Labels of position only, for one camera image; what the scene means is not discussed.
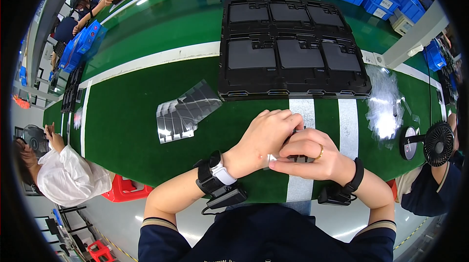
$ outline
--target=black plastic tray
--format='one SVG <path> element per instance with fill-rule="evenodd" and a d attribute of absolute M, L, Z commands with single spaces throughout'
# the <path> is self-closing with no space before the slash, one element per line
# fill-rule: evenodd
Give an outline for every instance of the black plastic tray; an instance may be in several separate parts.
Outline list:
<path fill-rule="evenodd" d="M 70 73 L 67 84 L 65 85 L 61 113 L 72 113 L 75 111 L 76 97 L 79 93 L 78 86 L 82 79 L 85 65 L 86 62 L 81 62 L 80 65 Z"/>
<path fill-rule="evenodd" d="M 313 0 L 225 0 L 222 100 L 367 98 L 362 53 L 340 10 Z"/>

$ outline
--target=label on bin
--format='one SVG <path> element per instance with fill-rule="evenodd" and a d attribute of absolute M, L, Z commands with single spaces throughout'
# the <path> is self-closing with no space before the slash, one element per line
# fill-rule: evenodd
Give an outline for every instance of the label on bin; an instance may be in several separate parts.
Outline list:
<path fill-rule="evenodd" d="M 386 15 L 386 12 L 381 10 L 380 8 L 377 8 L 376 11 L 373 13 L 373 16 L 377 16 L 378 18 L 383 18 L 384 15 Z"/>
<path fill-rule="evenodd" d="M 389 8 L 393 5 L 393 2 L 390 0 L 383 0 L 379 5 L 389 10 Z"/>

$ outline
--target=white smartwatch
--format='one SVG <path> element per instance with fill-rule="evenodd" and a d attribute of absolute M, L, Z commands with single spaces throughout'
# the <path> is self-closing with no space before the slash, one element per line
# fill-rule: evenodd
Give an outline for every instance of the white smartwatch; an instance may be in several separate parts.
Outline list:
<path fill-rule="evenodd" d="M 214 155 L 215 153 L 212 153 L 212 157 L 210 157 L 210 170 L 212 172 L 212 175 L 216 178 L 218 178 L 218 180 L 222 183 L 224 183 L 225 185 L 231 185 L 233 184 L 234 182 L 236 182 L 238 179 L 237 178 L 234 178 L 232 176 L 230 176 L 230 174 L 228 173 L 228 171 L 226 170 L 226 167 L 223 166 L 223 163 L 221 162 L 221 153 L 220 153 L 220 156 L 219 156 L 219 161 L 218 161 L 218 164 L 213 166 L 212 165 L 214 164 L 212 161 L 214 160 Z"/>

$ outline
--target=black wristband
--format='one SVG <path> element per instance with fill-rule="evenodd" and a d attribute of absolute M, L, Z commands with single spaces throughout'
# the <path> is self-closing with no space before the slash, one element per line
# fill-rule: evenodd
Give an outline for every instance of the black wristband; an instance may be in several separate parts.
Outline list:
<path fill-rule="evenodd" d="M 211 194 L 225 186 L 218 178 L 212 176 L 208 160 L 199 160 L 194 166 L 198 167 L 196 184 L 205 194 Z"/>
<path fill-rule="evenodd" d="M 365 169 L 363 168 L 362 161 L 358 157 L 355 158 L 355 176 L 349 183 L 345 184 L 341 192 L 346 195 L 355 192 L 362 183 L 364 173 Z"/>

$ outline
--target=woman in white shirt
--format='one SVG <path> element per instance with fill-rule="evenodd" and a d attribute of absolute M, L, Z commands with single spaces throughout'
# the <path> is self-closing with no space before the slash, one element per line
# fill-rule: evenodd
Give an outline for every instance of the woman in white shirt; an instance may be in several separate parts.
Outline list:
<path fill-rule="evenodd" d="M 70 145 L 65 146 L 62 136 L 54 130 L 54 124 L 45 126 L 51 151 L 39 160 L 24 139 L 15 140 L 15 157 L 23 182 L 66 207 L 110 191 L 115 174 L 85 160 Z"/>

